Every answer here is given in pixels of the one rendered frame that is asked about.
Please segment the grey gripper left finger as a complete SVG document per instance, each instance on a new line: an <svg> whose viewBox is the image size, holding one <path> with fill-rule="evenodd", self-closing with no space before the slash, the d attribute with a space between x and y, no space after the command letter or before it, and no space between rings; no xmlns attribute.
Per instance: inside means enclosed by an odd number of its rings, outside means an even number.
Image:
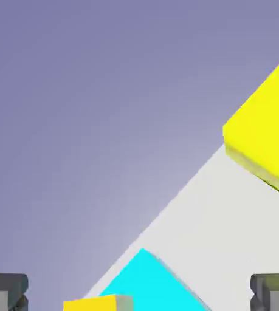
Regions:
<svg viewBox="0 0 279 311"><path fill-rule="evenodd" d="M26 274L0 273L0 311L29 311L28 288Z"/></svg>

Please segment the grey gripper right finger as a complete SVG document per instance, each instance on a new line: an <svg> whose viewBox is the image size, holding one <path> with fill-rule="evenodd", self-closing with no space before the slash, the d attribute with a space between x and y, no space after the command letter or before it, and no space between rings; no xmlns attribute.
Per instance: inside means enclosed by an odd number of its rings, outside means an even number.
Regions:
<svg viewBox="0 0 279 311"><path fill-rule="evenodd" d="M253 274L250 311L279 311L279 273Z"/></svg>

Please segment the small yellow cube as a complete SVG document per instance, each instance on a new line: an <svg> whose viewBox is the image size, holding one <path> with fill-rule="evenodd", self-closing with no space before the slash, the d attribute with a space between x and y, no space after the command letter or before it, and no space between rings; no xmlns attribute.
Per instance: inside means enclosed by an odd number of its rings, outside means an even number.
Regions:
<svg viewBox="0 0 279 311"><path fill-rule="evenodd" d="M98 296L65 301L63 311L134 311L134 302L132 296Z"/></svg>

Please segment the large cyan box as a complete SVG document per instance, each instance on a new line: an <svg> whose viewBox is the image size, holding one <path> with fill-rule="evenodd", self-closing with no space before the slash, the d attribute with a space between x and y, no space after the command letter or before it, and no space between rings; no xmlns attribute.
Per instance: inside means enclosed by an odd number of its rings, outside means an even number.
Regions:
<svg viewBox="0 0 279 311"><path fill-rule="evenodd" d="M142 248L100 296L132 296L134 311L212 311L165 263Z"/></svg>

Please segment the large yellow box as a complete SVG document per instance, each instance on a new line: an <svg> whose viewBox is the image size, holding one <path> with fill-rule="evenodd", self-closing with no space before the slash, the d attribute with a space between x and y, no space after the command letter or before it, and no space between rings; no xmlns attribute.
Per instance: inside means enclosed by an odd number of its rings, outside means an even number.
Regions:
<svg viewBox="0 0 279 311"><path fill-rule="evenodd" d="M226 154L279 191L279 65L222 128Z"/></svg>

